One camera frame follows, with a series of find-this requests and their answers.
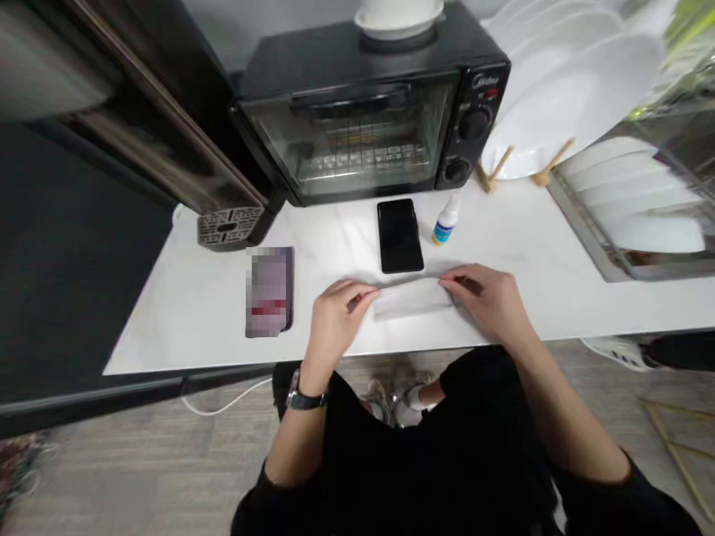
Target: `wooden plate stand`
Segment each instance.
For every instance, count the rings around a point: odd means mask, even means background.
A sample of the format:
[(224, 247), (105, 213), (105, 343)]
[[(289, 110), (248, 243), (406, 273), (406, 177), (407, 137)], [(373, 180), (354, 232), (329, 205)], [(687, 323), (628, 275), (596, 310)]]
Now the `wooden plate stand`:
[[(571, 138), (566, 143), (564, 143), (563, 147), (561, 147), (559, 152), (556, 153), (556, 155), (551, 159), (551, 162), (549, 162), (546, 167), (538, 173), (534, 173), (531, 176), (531, 180), (542, 188), (544, 186), (548, 186), (551, 182), (551, 175), (549, 174), (551, 172), (551, 168), (553, 168), (559, 162), (559, 160), (564, 156), (566, 151), (568, 151), (569, 147), (571, 147), (571, 145), (573, 145), (575, 141), (576, 138)], [(506, 151), (504, 151), (504, 154), (501, 156), (497, 167), (495, 167), (494, 171), (489, 175), (487, 175), (484, 171), (481, 161), (477, 162), (477, 176), (479, 177), (479, 182), (481, 182), (482, 187), (487, 194), (493, 194), (497, 189), (497, 175), (501, 173), (501, 170), (506, 164), (506, 161), (511, 156), (513, 150), (514, 146), (509, 145)]]

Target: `marble countertop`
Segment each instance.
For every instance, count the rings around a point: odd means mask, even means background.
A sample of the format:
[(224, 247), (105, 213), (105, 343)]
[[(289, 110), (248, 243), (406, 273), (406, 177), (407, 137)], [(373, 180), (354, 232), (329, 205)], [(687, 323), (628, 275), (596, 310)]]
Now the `marble countertop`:
[[(500, 182), (492, 196), (474, 178), (462, 189), (449, 242), (430, 242), (450, 191), (410, 197), (425, 270), (380, 270), (379, 200), (295, 208), (286, 204), (262, 246), (295, 249), (293, 326), (273, 339), (247, 339), (247, 252), (214, 253), (196, 244), (196, 214), (182, 208), (104, 374), (235, 366), (302, 359), (313, 300), (350, 277), (387, 285), (439, 275), (469, 262), (515, 275), (542, 339), (715, 326), (715, 278), (606, 283), (548, 191), (531, 181)], [(378, 322), (369, 311), (348, 355), (462, 348), (489, 341), (452, 309)]]

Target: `white wall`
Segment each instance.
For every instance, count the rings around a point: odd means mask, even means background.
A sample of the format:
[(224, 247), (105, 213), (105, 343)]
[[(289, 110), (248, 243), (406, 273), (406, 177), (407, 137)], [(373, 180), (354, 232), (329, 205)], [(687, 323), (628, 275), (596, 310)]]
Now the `white wall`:
[[(360, 0), (183, 0), (229, 71), (245, 68), (258, 40), (352, 19)], [(463, 0), (480, 18), (506, 0)]]

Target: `hand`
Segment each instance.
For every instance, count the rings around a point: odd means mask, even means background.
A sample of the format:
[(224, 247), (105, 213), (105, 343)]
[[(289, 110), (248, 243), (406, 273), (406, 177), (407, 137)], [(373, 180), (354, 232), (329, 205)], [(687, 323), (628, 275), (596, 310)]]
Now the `hand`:
[(301, 365), (303, 394), (315, 396), (325, 392), (337, 362), (355, 340), (367, 308), (379, 293), (376, 287), (343, 279), (316, 298), (311, 338)]
[(442, 274), (439, 283), (465, 305), (486, 335), (507, 348), (538, 340), (513, 275), (466, 264)]

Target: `toaster oven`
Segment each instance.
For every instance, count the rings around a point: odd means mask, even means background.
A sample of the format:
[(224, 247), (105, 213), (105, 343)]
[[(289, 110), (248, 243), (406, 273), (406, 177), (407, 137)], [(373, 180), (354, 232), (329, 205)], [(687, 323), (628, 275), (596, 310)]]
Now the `toaster oven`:
[(427, 33), (352, 21), (263, 38), (234, 121), (294, 205), (459, 188), (491, 132), (509, 60), (460, 2)]

